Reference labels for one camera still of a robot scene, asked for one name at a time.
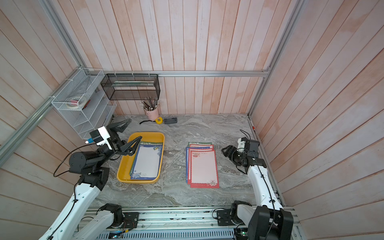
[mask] black cable cord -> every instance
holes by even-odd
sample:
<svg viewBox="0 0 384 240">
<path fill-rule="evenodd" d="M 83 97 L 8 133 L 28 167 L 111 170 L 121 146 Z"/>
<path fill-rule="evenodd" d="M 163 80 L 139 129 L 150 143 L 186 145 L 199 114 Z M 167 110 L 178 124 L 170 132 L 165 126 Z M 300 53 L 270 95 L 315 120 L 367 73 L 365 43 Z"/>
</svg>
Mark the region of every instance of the black cable cord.
<svg viewBox="0 0 384 240">
<path fill-rule="evenodd" d="M 118 160 L 120 156 L 121 156 L 121 155 L 119 154 L 119 156 L 118 156 L 117 158 L 110 158 L 110 160 L 111 160 L 111 161 Z"/>
<path fill-rule="evenodd" d="M 73 205 L 71 207 L 71 210 L 68 212 L 67 216 L 64 218 L 64 220 L 57 226 L 57 228 L 52 232 L 52 234 L 47 238 L 48 240 L 52 240 L 53 239 L 53 234 L 59 229 L 59 227 L 63 224 L 63 222 L 67 219 L 67 217 L 70 215 L 73 207 L 74 207 L 74 204 L 78 201 L 76 199 L 76 186 L 77 186 L 78 183 L 76 183 L 74 186 L 73 186 L 73 194 L 74 194 L 74 200 L 73 200 Z"/>
<path fill-rule="evenodd" d="M 87 217 L 90 217 L 90 216 L 87 216 Z M 81 220 L 83 220 L 83 219 L 85 219 L 85 218 L 87 218 L 87 217 L 83 217 Z M 90 217 L 90 218 L 93 219 L 93 217 Z M 80 220 L 80 221 L 81 221 L 81 220 Z M 77 231 L 79 231 L 79 225 L 80 225 L 80 223 L 77 225 Z"/>
<path fill-rule="evenodd" d="M 240 129 L 240 132 L 242 132 L 245 135 L 245 137 L 249 137 L 248 139 L 251 140 L 251 135 L 249 135 L 249 133 L 247 133 L 246 131 L 244 131 L 242 129 Z"/>
<path fill-rule="evenodd" d="M 255 157 L 255 155 L 253 154 L 253 152 L 249 151 L 248 149 L 245 149 L 245 150 L 247 150 L 248 152 L 252 153 L 253 157 L 256 159 L 256 157 Z M 271 228 L 272 228 L 272 226 L 273 226 L 273 222 L 274 222 L 274 220 L 275 220 L 276 210 L 275 210 L 275 205 L 273 204 L 273 203 L 275 202 L 275 200 L 272 199 L 271 191 L 269 190 L 268 184 L 266 183 L 266 180 L 265 180 L 265 178 L 264 178 L 264 174 L 262 174 L 259 165 L 256 165 L 256 166 L 257 166 L 257 168 L 259 169 L 259 172 L 260 172 L 260 174 L 261 174 L 261 176 L 262 176 L 262 178 L 263 178 L 263 180 L 264 180 L 264 182 L 265 182 L 265 185 L 266 185 L 266 187 L 267 187 L 267 189 L 268 189 L 269 196 L 271 197 L 270 202 L 272 202 L 272 207 L 273 207 L 273 218 L 272 218 L 272 223 L 271 223 L 271 226 L 270 226 L 269 229 L 268 229 L 268 232 L 267 232 L 266 235 L 265 235 L 265 239 L 264 239 L 264 240 L 266 240 L 266 238 L 268 237 L 268 234 L 269 234 L 269 232 L 271 231 Z"/>
<path fill-rule="evenodd" d="M 59 164 L 59 166 L 57 166 L 56 170 L 53 172 L 53 176 L 54 176 L 54 177 L 58 177 L 58 176 L 62 175 L 63 173 L 69 172 L 69 171 L 66 171 L 66 172 L 62 172 L 62 173 L 60 173 L 59 175 L 55 175 L 55 173 L 57 172 L 57 170 L 59 169 L 59 167 L 63 164 L 63 162 L 68 158 L 68 156 L 69 156 L 71 153 L 73 153 L 74 151 L 76 151 L 76 150 L 79 149 L 79 148 L 86 147 L 86 146 L 90 146 L 90 145 L 95 145 L 95 144 L 96 144 L 96 143 L 86 144 L 86 145 L 83 145 L 83 146 L 81 146 L 81 147 L 78 147 L 78 148 L 76 148 L 76 149 L 70 151 L 70 152 L 67 154 L 67 156 L 65 156 L 65 158 L 61 161 L 61 163 Z"/>
<path fill-rule="evenodd" d="M 239 225 L 237 225 L 236 226 L 236 228 L 233 230 L 233 240 L 235 240 L 235 234 L 236 234 L 236 230 L 237 230 L 237 228 L 240 226 L 240 225 L 242 225 L 242 224 L 244 224 L 244 223 L 240 223 Z"/>
<path fill-rule="evenodd" d="M 216 219 L 216 220 L 217 220 L 217 218 L 214 217 L 214 212 L 215 212 L 216 210 L 219 210 L 219 209 L 222 209 L 222 208 L 218 208 L 218 209 L 215 209 L 215 210 L 212 211 L 212 217 L 213 217 L 214 219 Z"/>
</svg>

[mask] white wire shelf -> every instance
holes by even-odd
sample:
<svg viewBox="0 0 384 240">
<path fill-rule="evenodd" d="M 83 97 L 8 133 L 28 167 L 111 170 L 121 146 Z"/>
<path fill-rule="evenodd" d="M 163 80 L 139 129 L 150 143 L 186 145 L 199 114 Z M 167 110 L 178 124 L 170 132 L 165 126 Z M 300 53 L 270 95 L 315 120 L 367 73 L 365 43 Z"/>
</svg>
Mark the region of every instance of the white wire shelf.
<svg viewBox="0 0 384 240">
<path fill-rule="evenodd" d="M 103 78 L 104 73 L 100 69 L 82 68 L 52 101 L 82 139 L 89 139 L 91 131 L 108 124 L 116 109 L 117 103 L 109 101 L 103 90 L 95 93 Z"/>
</svg>

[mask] black remote control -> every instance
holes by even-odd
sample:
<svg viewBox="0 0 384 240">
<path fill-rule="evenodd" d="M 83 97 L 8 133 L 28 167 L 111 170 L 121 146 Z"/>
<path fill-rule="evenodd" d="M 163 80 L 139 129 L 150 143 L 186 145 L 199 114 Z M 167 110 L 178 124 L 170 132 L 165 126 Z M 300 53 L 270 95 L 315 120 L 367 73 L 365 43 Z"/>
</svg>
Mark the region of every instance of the black remote control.
<svg viewBox="0 0 384 240">
<path fill-rule="evenodd" d="M 177 118 L 164 118 L 164 124 L 177 123 Z"/>
</svg>

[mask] tape measure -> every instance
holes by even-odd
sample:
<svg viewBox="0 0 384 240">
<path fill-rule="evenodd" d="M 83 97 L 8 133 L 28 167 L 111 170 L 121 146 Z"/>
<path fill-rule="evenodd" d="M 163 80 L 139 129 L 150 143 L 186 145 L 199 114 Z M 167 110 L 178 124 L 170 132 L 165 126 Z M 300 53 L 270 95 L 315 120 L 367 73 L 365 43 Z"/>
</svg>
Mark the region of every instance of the tape measure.
<svg viewBox="0 0 384 240">
<path fill-rule="evenodd" d="M 156 123 L 157 124 L 162 124 L 163 123 L 163 118 L 162 117 L 158 117 L 158 118 L 156 118 Z"/>
</svg>

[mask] stack of paper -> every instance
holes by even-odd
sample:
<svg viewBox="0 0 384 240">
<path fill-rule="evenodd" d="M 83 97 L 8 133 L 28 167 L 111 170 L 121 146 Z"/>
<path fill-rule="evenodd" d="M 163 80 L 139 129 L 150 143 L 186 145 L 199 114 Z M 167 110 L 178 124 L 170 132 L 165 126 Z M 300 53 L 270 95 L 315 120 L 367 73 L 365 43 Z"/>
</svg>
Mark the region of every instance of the stack of paper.
<svg viewBox="0 0 384 240">
<path fill-rule="evenodd" d="M 159 174 L 162 142 L 140 142 L 131 167 L 131 179 L 154 180 Z"/>
<path fill-rule="evenodd" d="M 219 188 L 216 155 L 211 142 L 189 142 L 186 179 L 191 188 Z"/>
</svg>

